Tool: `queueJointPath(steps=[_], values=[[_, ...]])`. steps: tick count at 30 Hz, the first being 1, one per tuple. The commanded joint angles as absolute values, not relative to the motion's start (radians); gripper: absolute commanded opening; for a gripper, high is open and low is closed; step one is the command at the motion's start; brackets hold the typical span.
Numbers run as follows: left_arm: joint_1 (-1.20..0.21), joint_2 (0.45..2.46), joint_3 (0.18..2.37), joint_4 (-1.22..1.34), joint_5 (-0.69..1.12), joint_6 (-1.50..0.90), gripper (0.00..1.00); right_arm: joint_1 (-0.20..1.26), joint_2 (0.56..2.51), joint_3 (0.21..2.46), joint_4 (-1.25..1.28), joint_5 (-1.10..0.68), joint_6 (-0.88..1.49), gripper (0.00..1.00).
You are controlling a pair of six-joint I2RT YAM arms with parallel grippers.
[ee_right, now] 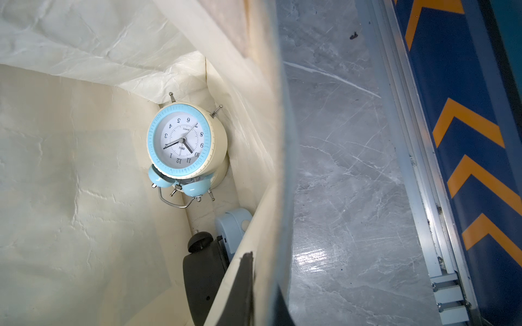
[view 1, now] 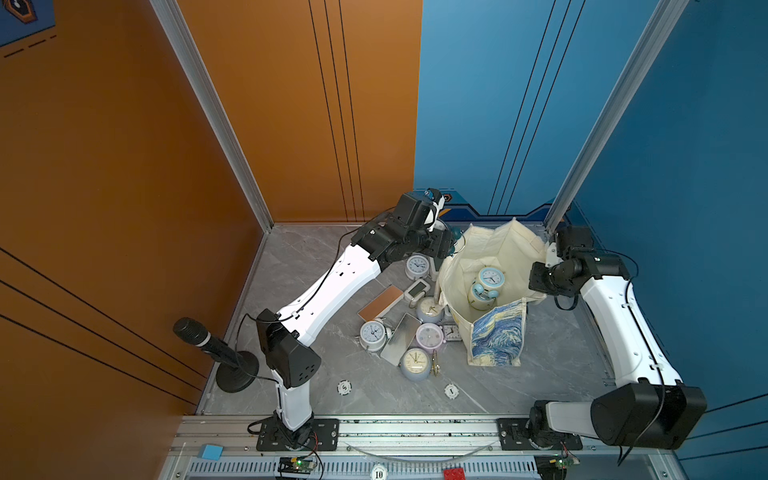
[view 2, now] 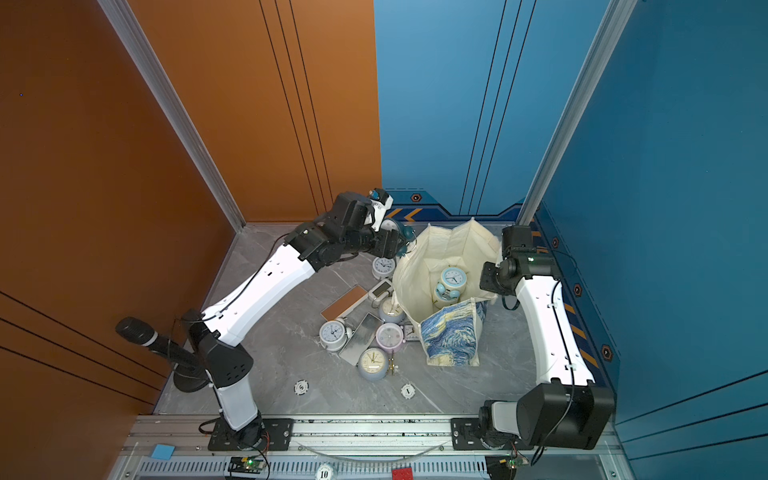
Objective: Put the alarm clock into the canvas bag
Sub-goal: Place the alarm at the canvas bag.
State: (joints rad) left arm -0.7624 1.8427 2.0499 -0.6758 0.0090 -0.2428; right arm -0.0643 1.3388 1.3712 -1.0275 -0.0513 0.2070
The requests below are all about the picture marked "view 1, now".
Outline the white round alarm clock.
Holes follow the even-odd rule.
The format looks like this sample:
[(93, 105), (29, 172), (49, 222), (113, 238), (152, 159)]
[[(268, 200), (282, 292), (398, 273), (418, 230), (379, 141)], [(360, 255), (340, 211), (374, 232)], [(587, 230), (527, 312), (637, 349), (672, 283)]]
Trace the white round alarm clock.
[(430, 275), (430, 259), (422, 254), (410, 255), (405, 263), (405, 272), (408, 279), (416, 281)]

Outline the cream canvas bag blue print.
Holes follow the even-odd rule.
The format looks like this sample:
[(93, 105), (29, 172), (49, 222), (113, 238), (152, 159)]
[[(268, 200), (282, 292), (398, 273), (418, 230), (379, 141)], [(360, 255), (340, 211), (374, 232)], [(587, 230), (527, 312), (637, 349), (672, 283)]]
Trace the cream canvas bag blue print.
[(520, 364), (527, 307), (546, 298), (529, 288), (529, 274), (545, 253), (539, 236), (515, 219), (460, 235), (439, 269), (438, 303), (457, 324), (469, 365)]

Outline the cream blue-rim alarm clock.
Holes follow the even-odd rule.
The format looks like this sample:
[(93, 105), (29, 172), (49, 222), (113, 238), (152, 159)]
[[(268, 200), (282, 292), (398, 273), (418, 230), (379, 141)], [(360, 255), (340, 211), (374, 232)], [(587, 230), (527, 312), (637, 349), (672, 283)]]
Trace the cream blue-rim alarm clock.
[(474, 290), (478, 295), (483, 292), (489, 298), (495, 298), (501, 293), (505, 281), (505, 275), (500, 269), (484, 267), (477, 274), (477, 287)]

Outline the white twin-bell alarm clock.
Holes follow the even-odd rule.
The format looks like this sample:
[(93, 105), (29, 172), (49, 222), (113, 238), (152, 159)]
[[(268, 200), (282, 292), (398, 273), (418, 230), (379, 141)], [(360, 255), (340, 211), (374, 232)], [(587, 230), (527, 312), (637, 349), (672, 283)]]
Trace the white twin-bell alarm clock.
[(359, 343), (365, 351), (379, 352), (391, 338), (392, 330), (380, 320), (365, 322), (359, 331)]

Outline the dark teal triangular clock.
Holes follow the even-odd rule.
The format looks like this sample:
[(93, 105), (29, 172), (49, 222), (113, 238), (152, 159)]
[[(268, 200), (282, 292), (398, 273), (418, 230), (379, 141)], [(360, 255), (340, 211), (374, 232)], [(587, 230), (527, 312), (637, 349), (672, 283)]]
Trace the dark teal triangular clock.
[(452, 241), (448, 255), (453, 256), (459, 253), (466, 246), (466, 239), (464, 236), (464, 231), (457, 226), (451, 226), (450, 233), (452, 236)]

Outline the light blue round clock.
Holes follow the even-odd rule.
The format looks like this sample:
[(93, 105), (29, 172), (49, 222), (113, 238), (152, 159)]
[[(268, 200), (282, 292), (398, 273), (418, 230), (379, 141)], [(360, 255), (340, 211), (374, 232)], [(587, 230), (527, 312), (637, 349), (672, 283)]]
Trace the light blue round clock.
[(499, 291), (487, 289), (482, 282), (475, 281), (467, 293), (468, 304), (478, 311), (489, 311), (497, 303)]

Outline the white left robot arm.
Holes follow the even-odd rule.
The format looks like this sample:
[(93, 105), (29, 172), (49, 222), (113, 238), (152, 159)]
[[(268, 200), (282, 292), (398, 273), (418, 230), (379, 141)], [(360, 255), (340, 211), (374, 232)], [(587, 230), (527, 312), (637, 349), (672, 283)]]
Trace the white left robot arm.
[(311, 348), (320, 331), (363, 286), (391, 264), (412, 254), (445, 259), (455, 243), (440, 219), (444, 195), (430, 188), (403, 194), (386, 210), (352, 232), (329, 269), (303, 294), (278, 312), (256, 317), (261, 351), (277, 382), (278, 407), (271, 419), (292, 448), (314, 437), (310, 379), (320, 356)]

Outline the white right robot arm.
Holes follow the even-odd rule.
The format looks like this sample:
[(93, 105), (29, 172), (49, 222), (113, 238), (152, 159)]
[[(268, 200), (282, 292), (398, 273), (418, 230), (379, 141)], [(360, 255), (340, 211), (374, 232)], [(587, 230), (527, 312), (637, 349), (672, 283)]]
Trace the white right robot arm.
[(588, 307), (616, 385), (587, 402), (536, 402), (527, 424), (531, 442), (548, 448), (570, 437), (589, 437), (624, 452), (680, 448), (707, 401), (700, 388), (683, 382), (656, 341), (623, 256), (597, 248), (587, 227), (561, 227), (546, 261), (533, 264), (529, 287)]

